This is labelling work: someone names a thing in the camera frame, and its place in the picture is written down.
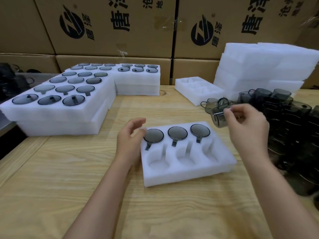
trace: person's right hand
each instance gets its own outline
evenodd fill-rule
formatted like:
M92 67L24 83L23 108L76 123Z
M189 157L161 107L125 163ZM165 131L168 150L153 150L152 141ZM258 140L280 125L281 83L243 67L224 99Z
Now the person's right hand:
M238 104L225 109L224 115L230 139L241 158L268 156L269 123L261 112L249 104Z

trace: circular logo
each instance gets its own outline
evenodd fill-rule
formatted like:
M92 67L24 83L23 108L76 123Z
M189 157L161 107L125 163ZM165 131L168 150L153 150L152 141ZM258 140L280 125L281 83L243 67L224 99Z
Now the circular logo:
M190 37L194 44L203 46L207 44L213 37L214 27L206 20L205 16L202 16L202 20L195 24L190 33Z
M60 26L62 30L71 38L79 39L84 35L84 24L81 20L81 18L76 15L74 12L70 12L66 7L65 12L63 12L63 15L60 15ZM69 24L66 24L64 21L64 18L69 22Z

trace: person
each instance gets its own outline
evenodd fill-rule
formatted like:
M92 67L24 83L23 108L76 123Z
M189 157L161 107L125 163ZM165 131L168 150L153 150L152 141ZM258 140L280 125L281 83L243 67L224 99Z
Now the person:
M318 239L317 221L269 160L269 124L265 116L249 104L233 105L224 114L231 141L249 174L273 238ZM112 237L125 179L131 166L140 159L140 143L146 130L131 134L145 122L145 118L132 119L118 133L112 164L64 239Z

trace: brown cardboard box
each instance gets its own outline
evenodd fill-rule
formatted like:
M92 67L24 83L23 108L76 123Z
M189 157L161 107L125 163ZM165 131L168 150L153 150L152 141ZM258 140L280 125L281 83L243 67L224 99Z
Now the brown cardboard box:
M199 76L210 83L214 82L219 60L173 59L173 82L175 79Z
M34 0L1 0L0 52L54 54Z
M17 65L23 72L36 69L42 73L60 73L54 55L29 53L0 53L0 62Z
M319 64L309 78L305 80L301 89L319 89Z
M57 55L56 59L61 70L66 70L71 66L80 63L130 63L130 64L156 64L160 65L160 83L161 85L169 85L169 76L171 71L171 59L159 58L122 58L107 56L77 56L77 55Z
M35 1L57 54L172 56L176 0Z
M304 24L306 28L300 34L296 44L305 48L319 50L319 2L315 11L314 17Z
M316 2L180 0L174 57L220 59L229 42L293 44Z

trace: wooden tabletop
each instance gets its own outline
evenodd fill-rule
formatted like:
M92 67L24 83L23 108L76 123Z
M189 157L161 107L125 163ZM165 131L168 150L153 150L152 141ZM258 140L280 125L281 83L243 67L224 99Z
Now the wooden tabletop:
M0 161L0 238L61 238L109 167L116 135L131 118L146 126L207 121L235 155L229 173L144 188L142 166L131 169L115 238L259 238L271 234L248 174L230 142L203 108L173 86L160 96L117 96L101 131L90 136L30 137ZM295 99L318 103L319 90ZM309 198L304 205L319 220Z

